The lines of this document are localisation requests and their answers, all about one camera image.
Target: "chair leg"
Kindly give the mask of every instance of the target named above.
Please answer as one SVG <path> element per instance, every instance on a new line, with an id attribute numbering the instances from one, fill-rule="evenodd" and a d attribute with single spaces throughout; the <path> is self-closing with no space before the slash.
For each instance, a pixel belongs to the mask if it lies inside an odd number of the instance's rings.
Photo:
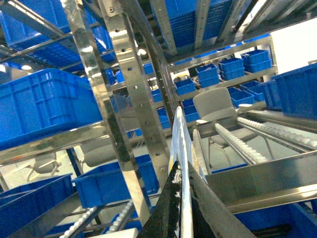
<path id="1" fill-rule="evenodd" d="M 228 161 L 229 166 L 232 166 L 232 164 L 231 164 L 231 162 L 230 162 L 230 158 L 229 158 L 227 152 L 226 152 L 222 147 L 220 147 L 219 145 L 217 145 L 216 143 L 214 143 L 214 142 L 210 139 L 209 149 L 210 149 L 210 146 L 211 146 L 211 145 L 212 145 L 215 149 L 221 151 L 221 152 L 225 155 L 225 157 L 226 157 L 226 159 L 227 159 L 227 161 Z"/>
<path id="2" fill-rule="evenodd" d="M 272 152 L 271 146 L 268 143 L 268 140 L 265 137 L 262 137 L 262 138 L 264 139 L 264 141 L 266 143 L 266 146 L 267 146 L 267 149 L 269 151 L 269 154 L 271 155 L 271 159 L 274 159 L 273 152 Z"/>

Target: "metal upright post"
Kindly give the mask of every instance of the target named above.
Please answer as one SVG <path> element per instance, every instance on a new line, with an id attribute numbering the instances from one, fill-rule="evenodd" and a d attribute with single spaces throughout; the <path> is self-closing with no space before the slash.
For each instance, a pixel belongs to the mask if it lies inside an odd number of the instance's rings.
<path id="1" fill-rule="evenodd" d="M 105 134 L 108 133 L 112 140 L 135 209 L 140 217 L 141 224 L 144 225 L 150 217 L 150 200 L 147 196 L 127 134 L 123 130 L 121 122 L 114 114 L 109 98 L 112 93 L 106 89 L 106 73 L 102 68 L 102 59 L 88 25 L 82 2 L 80 0 L 61 0 L 61 3 L 105 121 Z"/>
<path id="2" fill-rule="evenodd" d="M 144 141 L 148 148 L 154 170 L 163 188 L 168 177 L 169 149 L 161 127 L 157 109 L 137 54 L 133 30 L 128 17 L 116 0 L 98 0 L 112 45 L 125 79 L 133 109 L 136 112 Z"/>
<path id="3" fill-rule="evenodd" d="M 173 89 L 174 86 L 172 84 L 169 66 L 166 62 L 162 63 L 159 61 L 151 47 L 149 47 L 149 55 L 157 76 L 158 87 L 160 89 L 160 93 L 162 94 L 168 119 L 171 127 L 173 127 L 174 115 L 179 104 L 177 98 L 175 97 L 175 90 Z"/>

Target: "metal shelf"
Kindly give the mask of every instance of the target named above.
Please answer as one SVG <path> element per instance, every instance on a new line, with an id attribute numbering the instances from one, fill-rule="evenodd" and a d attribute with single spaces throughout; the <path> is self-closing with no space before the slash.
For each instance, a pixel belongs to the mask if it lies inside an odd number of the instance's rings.
<path id="1" fill-rule="evenodd" d="M 189 99 L 189 98 L 193 98 L 196 95 L 198 95 L 198 94 L 200 94 L 202 92 L 208 91 L 210 89 L 213 89 L 213 88 L 221 88 L 221 87 L 227 87 L 228 88 L 228 87 L 232 87 L 232 86 L 235 86 L 235 85 L 238 85 L 238 84 L 241 84 L 241 83 L 245 83 L 245 82 L 251 81 L 253 79 L 257 79 L 257 78 L 263 77 L 265 75 L 274 74 L 274 73 L 276 73 L 276 71 L 277 71 L 277 67 L 273 66 L 272 68 L 268 68 L 268 69 L 265 69 L 265 70 L 262 70 L 262 71 L 259 71 L 259 72 L 256 72 L 256 73 L 249 73 L 249 74 L 247 74 L 245 76 L 242 76 L 242 77 L 239 77 L 239 78 L 228 80 L 228 81 L 225 81 L 225 82 L 222 82 L 222 83 L 219 83 L 219 84 L 215 84 L 215 85 L 207 87 L 207 88 L 202 88 L 200 90 L 196 90 L 196 91 L 184 94 L 184 95 L 180 95 L 180 96 L 178 96 L 178 100 L 179 101 L 183 101 L 183 100 L 186 100 L 186 99 Z"/>

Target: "blue storage crate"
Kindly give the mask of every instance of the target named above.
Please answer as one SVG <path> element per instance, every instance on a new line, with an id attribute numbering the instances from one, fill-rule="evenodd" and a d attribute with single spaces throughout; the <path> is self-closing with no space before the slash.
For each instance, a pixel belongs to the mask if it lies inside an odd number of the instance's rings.
<path id="1" fill-rule="evenodd" d="M 243 67 L 243 59 L 232 58 L 225 59 L 218 63 L 219 69 L 225 73 L 236 71 L 239 69 L 244 69 Z"/>
<path id="2" fill-rule="evenodd" d="M 255 50 L 241 54 L 244 64 L 256 64 L 269 60 L 268 51 Z"/>
<path id="3" fill-rule="evenodd" d="M 247 72 L 255 73 L 272 67 L 272 60 L 256 63 L 256 64 L 245 64 L 244 68 Z"/>
<path id="4" fill-rule="evenodd" d="M 74 193 L 71 174 L 29 183 L 1 194 L 0 238 L 6 238 Z"/>
<path id="5" fill-rule="evenodd" d="M 254 99 L 257 102 L 264 101 L 264 93 L 261 87 L 259 86 L 250 87 L 248 88 L 248 92 L 254 96 Z"/>
<path id="6" fill-rule="evenodd" d="M 267 108 L 281 110 L 281 100 L 279 98 L 276 81 L 271 80 L 269 82 L 261 83 L 261 87 Z"/>
<path id="7" fill-rule="evenodd" d="M 276 80 L 282 111 L 287 116 L 317 119 L 317 64 L 279 74 Z"/>
<path id="8" fill-rule="evenodd" d="M 290 226 L 285 238 L 312 238 L 317 234 L 317 220 L 299 204 L 289 204 L 235 215 L 249 230 Z"/>
<path id="9" fill-rule="evenodd" d="M 37 4 L 34 4 L 33 0 L 21 0 L 21 3 L 57 26 L 64 33 L 70 32 L 70 28 L 60 1 L 43 0 L 37 2 Z M 88 13 L 87 19 L 90 24 L 96 22 L 95 19 Z M 3 32 L 7 44 L 17 51 L 24 50 L 28 47 L 49 40 L 48 37 L 38 33 L 32 28 L 2 12 L 0 13 L 0 24 L 4 29 Z M 100 53 L 112 49 L 110 36 L 103 27 L 97 27 L 92 31 L 95 35 L 97 47 Z M 59 43 L 50 44 L 49 46 L 30 53 L 29 55 L 38 60 L 58 67 L 67 66 L 80 61 L 80 57 L 77 53 L 65 48 Z M 102 58 L 106 61 L 112 62 L 115 59 L 115 53 L 107 54 L 102 56 Z M 77 71 L 81 69 L 83 69 L 82 64 L 75 68 L 72 67 L 68 69 L 68 71 Z"/>
<path id="10" fill-rule="evenodd" d="M 73 226 L 74 223 L 67 223 L 67 224 L 64 224 L 64 225 L 59 225 L 59 226 L 56 226 L 54 227 L 53 229 L 51 229 L 47 234 L 46 236 L 48 235 L 55 235 L 55 234 L 58 234 L 58 233 L 64 233 L 65 231 L 69 230 L 69 228 L 71 226 Z M 76 238 L 85 238 L 85 234 L 84 232 L 80 232 Z"/>
<path id="11" fill-rule="evenodd" d="M 218 76 L 217 67 L 214 66 L 212 63 L 196 68 L 196 72 L 199 80 L 210 79 Z"/>
<path id="12" fill-rule="evenodd" d="M 229 91 L 229 94 L 232 94 L 232 93 L 235 93 L 235 92 L 240 92 L 241 90 L 237 89 L 235 87 L 231 87 L 231 88 L 228 88 L 228 91 Z"/>
<path id="13" fill-rule="evenodd" d="M 0 149 L 102 120 L 87 79 L 45 69 L 0 85 Z"/>
<path id="14" fill-rule="evenodd" d="M 207 52 L 207 53 L 204 53 L 204 54 L 195 56 L 194 58 L 195 58 L 195 59 L 199 59 L 199 58 L 201 58 L 201 57 L 209 56 L 209 55 L 212 55 L 212 54 L 214 54 L 214 53 L 217 53 L 217 51 L 210 51 L 210 52 Z"/>
<path id="15" fill-rule="evenodd" d="M 241 91 L 230 94 L 232 104 L 238 108 L 240 104 L 253 104 L 254 96 L 247 91 Z"/>
<path id="16" fill-rule="evenodd" d="M 163 101 L 162 94 L 160 93 L 159 89 L 153 90 L 152 95 L 155 103 Z"/>
<path id="17" fill-rule="evenodd" d="M 240 88 L 241 90 L 248 90 L 248 88 L 260 86 L 260 84 L 261 84 L 260 82 L 254 80 L 254 81 L 240 84 Z"/>
<path id="18" fill-rule="evenodd" d="M 136 157 L 148 194 L 157 193 L 157 180 L 149 155 Z M 101 165 L 73 180 L 83 208 L 131 198 L 118 162 Z"/>
<path id="19" fill-rule="evenodd" d="M 220 71 L 220 76 L 224 80 L 231 80 L 231 79 L 242 77 L 244 75 L 245 75 L 244 68 L 238 69 L 238 70 L 232 71 L 232 72 L 227 72 L 227 73 Z"/>
<path id="20" fill-rule="evenodd" d="M 265 34 L 265 35 L 257 36 L 257 37 L 255 37 L 255 38 L 252 38 L 252 39 L 249 39 L 249 40 L 244 41 L 244 43 L 248 43 L 248 42 L 256 41 L 256 40 L 258 40 L 258 39 L 262 39 L 262 38 L 265 38 L 265 37 L 268 37 L 268 36 L 269 36 L 269 34 Z"/>
<path id="21" fill-rule="evenodd" d="M 153 72 L 154 72 L 151 63 L 147 63 L 147 64 L 145 64 L 143 67 L 144 67 L 144 72 L 145 72 L 145 74 L 150 74 L 150 73 L 153 73 Z"/>
<path id="22" fill-rule="evenodd" d="M 185 107 L 183 108 L 183 110 L 184 110 L 184 115 L 187 122 L 200 119 L 195 106 Z"/>
<path id="23" fill-rule="evenodd" d="M 193 99 L 190 98 L 190 99 L 186 99 L 186 100 L 182 101 L 182 104 L 183 104 L 183 107 L 186 108 L 186 107 L 194 105 L 194 102 L 193 102 Z"/>
<path id="24" fill-rule="evenodd" d="M 175 83 L 178 95 L 183 95 L 196 90 L 195 83 L 189 78 Z"/>
<path id="25" fill-rule="evenodd" d="M 218 74 L 215 77 L 199 80 L 200 85 L 202 88 L 207 88 L 209 86 L 215 85 L 219 83 L 219 76 Z"/>

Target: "white wall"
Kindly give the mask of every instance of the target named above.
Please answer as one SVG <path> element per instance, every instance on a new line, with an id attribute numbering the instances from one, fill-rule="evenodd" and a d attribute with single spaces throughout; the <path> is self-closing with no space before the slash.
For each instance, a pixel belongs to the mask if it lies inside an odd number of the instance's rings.
<path id="1" fill-rule="evenodd" d="M 317 60 L 317 19 L 272 32 L 278 73 L 288 72 Z"/>

